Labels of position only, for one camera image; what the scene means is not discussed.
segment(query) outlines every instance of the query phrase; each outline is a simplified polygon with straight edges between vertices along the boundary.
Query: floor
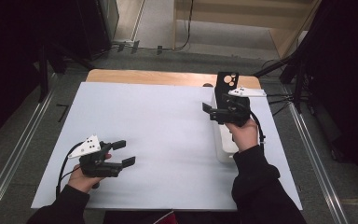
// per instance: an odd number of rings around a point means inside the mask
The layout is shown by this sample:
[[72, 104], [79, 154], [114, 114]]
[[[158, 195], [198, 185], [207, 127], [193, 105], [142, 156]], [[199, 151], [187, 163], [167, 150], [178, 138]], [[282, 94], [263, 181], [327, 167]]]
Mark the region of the floor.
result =
[[[173, 0], [117, 0], [121, 21], [117, 26], [115, 41], [130, 45], [134, 41], [140, 41], [139, 47], [148, 49], [155, 49], [157, 46], [170, 47], [172, 45], [172, 11], [170, 10], [172, 2]], [[178, 42], [176, 43], [178, 46], [186, 40], [186, 26], [185, 21], [178, 22], [178, 27], [183, 27], [183, 29], [178, 29]], [[264, 62], [258, 66], [250, 66], [246, 70], [249, 74], [280, 60], [269, 36], [269, 30], [266, 28], [215, 25], [192, 21], [190, 34], [190, 41], [183, 51], [196, 55], [195, 58], [198, 54], [203, 55], [202, 57], [206, 57], [205, 55], [222, 56], [231, 59], [233, 63], [230, 65], [233, 67], [235, 64], [240, 64], [241, 60]], [[304, 34], [299, 38], [298, 43], [301, 42]], [[150, 53], [147, 57], [156, 56]], [[112, 62], [106, 62], [102, 57], [97, 63], [101, 67], [108, 67], [107, 65]], [[131, 63], [115, 66], [126, 69], [126, 66], [131, 67]], [[0, 132], [0, 149], [2, 148], [0, 150], [0, 179], [8, 180], [8, 183], [0, 187], [2, 193], [0, 194], [0, 223], [23, 223], [23, 220], [33, 213], [29, 209], [29, 205], [32, 203], [40, 176], [44, 172], [44, 164], [48, 162], [63, 125], [63, 122], [59, 121], [65, 109], [62, 105], [71, 104], [78, 83], [84, 81], [88, 73], [84, 68], [72, 63], [70, 63], [69, 69], [68, 74], [71, 76], [58, 74], [52, 77], [50, 82], [55, 87], [54, 93], [49, 98], [49, 106], [44, 108], [37, 104], [38, 91], [35, 90]], [[191, 67], [191, 69], [203, 71], [202, 68]], [[284, 87], [277, 79], [281, 71], [278, 69], [260, 78], [262, 87], [271, 92], [290, 91], [290, 86]], [[271, 111], [278, 111], [281, 108], [282, 105], [272, 105]], [[35, 109], [41, 112], [42, 118], [33, 117]], [[351, 163], [339, 163], [331, 159], [328, 143], [324, 140], [323, 131], [317, 120], [307, 109], [303, 111], [304, 113], [300, 115], [299, 119], [307, 121], [306, 128], [311, 133], [310, 140], [312, 140], [314, 148], [317, 149], [323, 170], [333, 187], [333, 193], [339, 198], [338, 201], [342, 205], [345, 218], [340, 222], [335, 220], [331, 214], [325, 192], [321, 190], [323, 182], [315, 173], [317, 167], [312, 165], [310, 154], [304, 147], [304, 136], [297, 130], [298, 125], [301, 124], [293, 122], [296, 119], [296, 111], [287, 107], [274, 118], [277, 127], [283, 127], [279, 130], [280, 134], [284, 136], [282, 138], [283, 146], [301, 149], [288, 150], [286, 156], [289, 165], [293, 167], [293, 177], [298, 183], [298, 192], [303, 200], [305, 217], [309, 223], [358, 223], [358, 168]], [[36, 131], [32, 130], [32, 127], [27, 127], [30, 119], [34, 119], [43, 129]], [[19, 142], [18, 139], [21, 139], [22, 131], [26, 129], [30, 129], [32, 133], [28, 136], [29, 141]], [[17, 142], [21, 146], [14, 146], [13, 143]], [[20, 161], [8, 162], [15, 161], [16, 158], [13, 157], [16, 155], [13, 156], [13, 151], [16, 150], [19, 151], [17, 157]], [[2, 176], [2, 171], [6, 167], [17, 170], [17, 172]], [[31, 170], [33, 175], [25, 175]], [[85, 218], [88, 223], [102, 223], [103, 213], [86, 211]]]

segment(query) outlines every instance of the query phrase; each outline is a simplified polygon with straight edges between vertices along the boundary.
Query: table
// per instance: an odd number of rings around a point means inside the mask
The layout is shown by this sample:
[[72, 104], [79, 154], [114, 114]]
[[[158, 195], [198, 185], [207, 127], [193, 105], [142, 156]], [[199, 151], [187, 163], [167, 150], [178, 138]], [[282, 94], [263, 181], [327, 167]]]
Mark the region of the table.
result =
[[[100, 141], [127, 141], [125, 148], [112, 153], [113, 160], [136, 156], [137, 161], [118, 178], [106, 178], [92, 190], [87, 208], [235, 211], [230, 192], [238, 171], [234, 163], [217, 160], [213, 125], [201, 111], [201, 103], [211, 102], [213, 95], [212, 88], [202, 85], [215, 79], [216, 75], [194, 73], [90, 71], [77, 92], [32, 207], [54, 201], [55, 180], [67, 151], [96, 133]], [[260, 88], [255, 77], [240, 77], [239, 83]], [[270, 142], [266, 157], [281, 171], [283, 187], [302, 209], [267, 99], [254, 97], [251, 106]], [[75, 164], [77, 160], [69, 160], [65, 173]]]
[[[214, 74], [94, 69], [89, 72], [86, 81], [201, 87], [205, 83], [215, 85], [216, 78], [217, 75]], [[249, 89], [261, 89], [256, 77], [240, 77], [238, 86], [240, 85]]]
[[[308, 30], [321, 0], [195, 0], [192, 21], [268, 27], [281, 58]], [[172, 47], [176, 20], [188, 20], [191, 0], [173, 4]]]

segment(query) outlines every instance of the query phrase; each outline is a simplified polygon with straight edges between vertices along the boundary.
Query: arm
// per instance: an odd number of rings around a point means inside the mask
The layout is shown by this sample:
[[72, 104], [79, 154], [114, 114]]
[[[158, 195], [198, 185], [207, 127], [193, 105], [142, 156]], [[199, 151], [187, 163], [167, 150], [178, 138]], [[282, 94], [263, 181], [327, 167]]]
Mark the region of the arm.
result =
[[27, 224], [56, 224], [56, 223], [85, 223], [83, 212], [89, 201], [89, 191], [100, 182], [101, 177], [84, 176], [78, 165], [69, 178], [56, 201], [49, 206], [37, 210], [27, 221]]
[[239, 174], [232, 197], [242, 223], [306, 223], [257, 144], [257, 125], [249, 119], [242, 127], [226, 124], [239, 152], [234, 154]]

